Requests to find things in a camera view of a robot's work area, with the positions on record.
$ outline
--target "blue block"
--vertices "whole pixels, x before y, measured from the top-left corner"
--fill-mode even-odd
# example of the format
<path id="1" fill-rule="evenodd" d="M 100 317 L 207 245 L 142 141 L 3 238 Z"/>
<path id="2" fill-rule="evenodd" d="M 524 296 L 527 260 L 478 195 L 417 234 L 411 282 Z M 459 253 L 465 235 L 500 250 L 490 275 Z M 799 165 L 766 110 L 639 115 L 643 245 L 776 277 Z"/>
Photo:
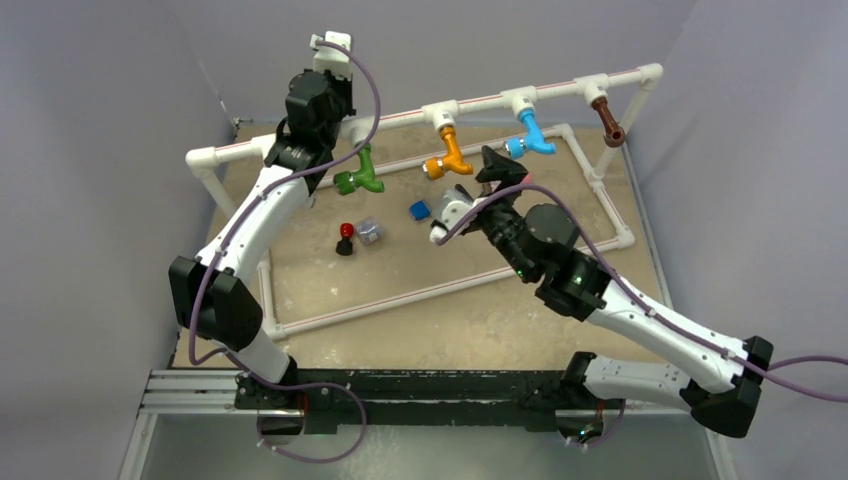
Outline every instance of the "blue block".
<path id="1" fill-rule="evenodd" d="M 430 216 L 430 207 L 427 205 L 427 202 L 421 200 L 409 207 L 409 214 L 412 215 L 415 221 L 421 221 Z"/>

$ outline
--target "pvc elbow fitting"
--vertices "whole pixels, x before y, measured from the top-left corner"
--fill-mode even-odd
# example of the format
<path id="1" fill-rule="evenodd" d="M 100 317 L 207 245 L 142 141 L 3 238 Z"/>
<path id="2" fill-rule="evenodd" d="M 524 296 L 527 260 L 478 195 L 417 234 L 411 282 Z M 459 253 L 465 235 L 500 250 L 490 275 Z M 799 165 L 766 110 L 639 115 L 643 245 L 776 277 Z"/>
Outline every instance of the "pvc elbow fitting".
<path id="1" fill-rule="evenodd" d="M 536 114 L 532 108 L 528 108 L 518 114 L 518 120 L 527 128 L 527 135 L 523 138 L 513 137 L 504 142 L 504 148 L 513 160 L 524 156 L 524 152 L 532 150 L 542 155 L 553 155 L 556 153 L 556 145 L 545 141 L 542 129 L 536 123 Z"/>
<path id="2" fill-rule="evenodd" d="M 430 180 L 436 180 L 445 176 L 446 171 L 458 173 L 460 175 L 471 175 L 474 173 L 474 166 L 470 163 L 465 163 L 462 156 L 462 151 L 459 149 L 459 144 L 456 141 L 456 130 L 452 126 L 443 127 L 439 131 L 439 136 L 445 142 L 447 153 L 444 157 L 433 157 L 422 165 L 424 173 Z"/>

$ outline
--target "brown faucet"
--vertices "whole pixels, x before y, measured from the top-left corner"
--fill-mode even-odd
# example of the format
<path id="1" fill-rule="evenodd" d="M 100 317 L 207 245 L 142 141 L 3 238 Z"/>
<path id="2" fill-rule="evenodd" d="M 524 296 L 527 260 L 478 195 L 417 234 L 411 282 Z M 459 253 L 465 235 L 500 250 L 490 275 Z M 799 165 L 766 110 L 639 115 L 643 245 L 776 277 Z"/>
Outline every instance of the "brown faucet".
<path id="1" fill-rule="evenodd" d="M 604 124 L 604 143 L 610 148 L 620 147 L 627 139 L 627 134 L 609 111 L 607 97 L 598 97 L 592 102 L 592 109 L 598 112 L 598 115 L 601 116 L 601 123 Z"/>

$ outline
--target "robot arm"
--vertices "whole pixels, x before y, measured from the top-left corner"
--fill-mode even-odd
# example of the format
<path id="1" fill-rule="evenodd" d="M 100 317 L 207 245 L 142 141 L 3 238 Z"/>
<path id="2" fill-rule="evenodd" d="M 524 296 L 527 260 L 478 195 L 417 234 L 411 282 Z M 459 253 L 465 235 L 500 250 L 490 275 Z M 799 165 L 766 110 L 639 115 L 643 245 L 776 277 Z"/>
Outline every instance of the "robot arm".
<path id="1" fill-rule="evenodd" d="M 273 383 L 290 381 L 284 377 L 294 375 L 296 368 L 291 368 L 294 361 L 262 329 L 262 308 L 247 285 L 294 210 L 311 205 L 324 174 L 282 180 L 332 162 L 342 119 L 356 113 L 349 58 L 318 46 L 319 39 L 313 36 L 311 42 L 317 50 L 314 70 L 305 70 L 289 82 L 287 117 L 277 126 L 265 168 L 247 199 L 194 259 L 177 257 L 168 272 L 180 325 L 190 327 L 202 279 L 208 278 L 197 316 L 198 336 L 226 347 L 244 366 Z M 350 35 L 336 32 L 327 32 L 326 40 L 346 49 L 352 45 Z"/>
<path id="2" fill-rule="evenodd" d="M 430 238 L 445 236 L 487 195 L 517 185 L 527 175 L 523 166 L 483 148 L 483 184 L 473 199 L 461 186 L 448 189 Z M 512 204 L 520 193 L 507 195 L 481 210 L 462 235 L 481 230 L 524 283 L 539 283 L 536 296 L 563 316 L 612 330 L 670 364 L 622 362 L 578 352 L 566 382 L 601 399 L 628 398 L 690 411 L 711 430 L 732 437 L 747 433 L 760 396 L 762 377 L 730 358 L 686 338 L 649 317 L 594 258 L 574 248 L 579 230 L 568 214 L 552 204 L 536 205 L 521 216 Z M 726 348 L 730 355 L 767 369 L 772 346 L 759 337 L 740 340 L 699 325 L 649 298 L 624 279 L 650 308 L 691 335 Z"/>

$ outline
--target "gray wall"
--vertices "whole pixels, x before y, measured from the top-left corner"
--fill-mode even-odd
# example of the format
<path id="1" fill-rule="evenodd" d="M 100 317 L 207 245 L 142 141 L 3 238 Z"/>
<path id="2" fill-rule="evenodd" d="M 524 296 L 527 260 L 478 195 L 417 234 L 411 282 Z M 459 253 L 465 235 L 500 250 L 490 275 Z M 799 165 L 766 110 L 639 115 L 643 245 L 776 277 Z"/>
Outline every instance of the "gray wall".
<path id="1" fill-rule="evenodd" d="M 660 62 L 695 0 L 169 0 L 233 116 L 278 121 L 312 33 L 354 36 L 387 113 Z M 355 82 L 356 106 L 373 112 Z M 623 112 L 626 94 L 612 96 Z M 498 112 L 504 117 L 506 111 Z M 597 122 L 582 100 L 540 118 Z"/>
<path id="2" fill-rule="evenodd" d="M 848 354 L 848 11 L 700 1 L 632 148 L 675 306 L 776 358 Z M 848 393 L 845 370 L 780 375 Z M 845 405 L 766 385 L 743 478 L 845 478 Z"/>
<path id="3" fill-rule="evenodd" d="M 112 479 L 228 122 L 158 0 L 2 2 L 0 112 L 0 476 Z"/>

